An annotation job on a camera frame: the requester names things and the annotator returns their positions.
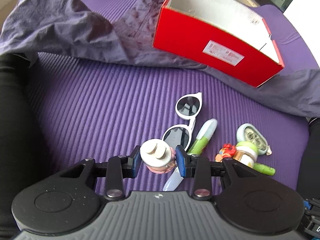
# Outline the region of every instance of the sunglasses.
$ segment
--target sunglasses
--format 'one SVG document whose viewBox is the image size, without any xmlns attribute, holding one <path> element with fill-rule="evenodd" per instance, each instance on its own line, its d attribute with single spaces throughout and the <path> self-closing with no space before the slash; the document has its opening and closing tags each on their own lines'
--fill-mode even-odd
<svg viewBox="0 0 320 240">
<path fill-rule="evenodd" d="M 176 113 L 184 120 L 189 120 L 189 125 L 176 124 L 165 131 L 162 140 L 175 149 L 182 145 L 185 151 L 191 143 L 192 132 L 196 124 L 196 116 L 202 107 L 202 93 L 189 94 L 181 97 L 176 103 Z"/>
</svg>

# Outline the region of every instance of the sunglasses frame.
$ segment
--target sunglasses frame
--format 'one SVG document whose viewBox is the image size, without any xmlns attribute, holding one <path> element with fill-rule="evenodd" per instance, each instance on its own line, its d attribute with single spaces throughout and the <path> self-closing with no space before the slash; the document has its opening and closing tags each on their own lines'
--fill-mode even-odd
<svg viewBox="0 0 320 240">
<path fill-rule="evenodd" d="M 198 109 L 198 111 L 197 111 L 194 115 L 190 115 L 190 116 L 189 116 L 189 115 L 184 115 L 184 114 L 181 114 L 181 113 L 178 111 L 178 103 L 179 103 L 179 101 L 180 101 L 181 99 L 183 99 L 183 98 L 186 98 L 186 97 L 194 97 L 194 98 L 197 98 L 197 99 L 199 100 L 199 102 L 200 102 L 199 109 Z M 166 133 L 167 133 L 169 130 L 171 130 L 171 129 L 173 129 L 173 128 L 176 128 L 176 127 L 184 128 L 184 129 L 186 129 L 186 130 L 188 131 L 188 133 L 189 133 L 189 141 L 188 141 L 187 146 L 186 146 L 185 149 L 184 149 L 185 151 L 187 151 L 187 149 L 189 148 L 190 143 L 191 143 L 192 132 L 193 132 L 193 129 L 194 129 L 195 124 L 196 124 L 196 117 L 197 117 L 197 115 L 199 114 L 201 108 L 202 108 L 202 92 L 198 92 L 198 93 L 196 93 L 196 94 L 187 94 L 187 95 L 184 95 L 184 96 L 180 97 L 179 100 L 178 100 L 177 103 L 176 103 L 176 106 L 175 106 L 176 113 L 177 113 L 177 115 L 178 115 L 181 119 L 183 119 L 183 120 L 189 120 L 189 125 L 186 125 L 186 124 L 176 124 L 176 125 L 171 126 L 170 128 L 168 128 L 168 129 L 164 132 L 164 134 L 163 134 L 163 136 L 162 136 L 162 140 L 164 141 L 164 136 L 166 135 Z"/>
</svg>

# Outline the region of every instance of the white label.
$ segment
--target white label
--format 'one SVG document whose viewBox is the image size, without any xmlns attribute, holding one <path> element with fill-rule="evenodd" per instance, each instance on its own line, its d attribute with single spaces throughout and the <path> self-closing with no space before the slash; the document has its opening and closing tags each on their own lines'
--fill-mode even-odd
<svg viewBox="0 0 320 240">
<path fill-rule="evenodd" d="M 227 47 L 211 40 L 208 42 L 207 46 L 205 46 L 202 52 L 227 62 L 233 66 L 237 65 L 244 58 L 244 56 L 236 53 L 232 49 L 228 49 Z"/>
</svg>

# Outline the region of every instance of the red box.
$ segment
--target red box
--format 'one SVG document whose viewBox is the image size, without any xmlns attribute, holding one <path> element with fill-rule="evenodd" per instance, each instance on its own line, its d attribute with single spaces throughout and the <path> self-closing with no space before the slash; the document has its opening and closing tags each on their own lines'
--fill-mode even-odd
<svg viewBox="0 0 320 240">
<path fill-rule="evenodd" d="M 153 47 L 258 87 L 284 68 L 264 19 L 236 0 L 165 0 Z"/>
</svg>

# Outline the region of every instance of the black pants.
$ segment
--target black pants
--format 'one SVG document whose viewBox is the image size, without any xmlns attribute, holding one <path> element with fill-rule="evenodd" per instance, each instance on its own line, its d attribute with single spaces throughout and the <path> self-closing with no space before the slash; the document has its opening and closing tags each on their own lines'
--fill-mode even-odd
<svg viewBox="0 0 320 240">
<path fill-rule="evenodd" d="M 0 57 L 0 239 L 18 232 L 11 214 L 15 195 L 48 174 L 46 150 L 39 126 L 30 112 L 24 86 L 29 62 L 15 55 Z M 297 191 L 320 198 L 320 119 L 310 126 Z"/>
</svg>

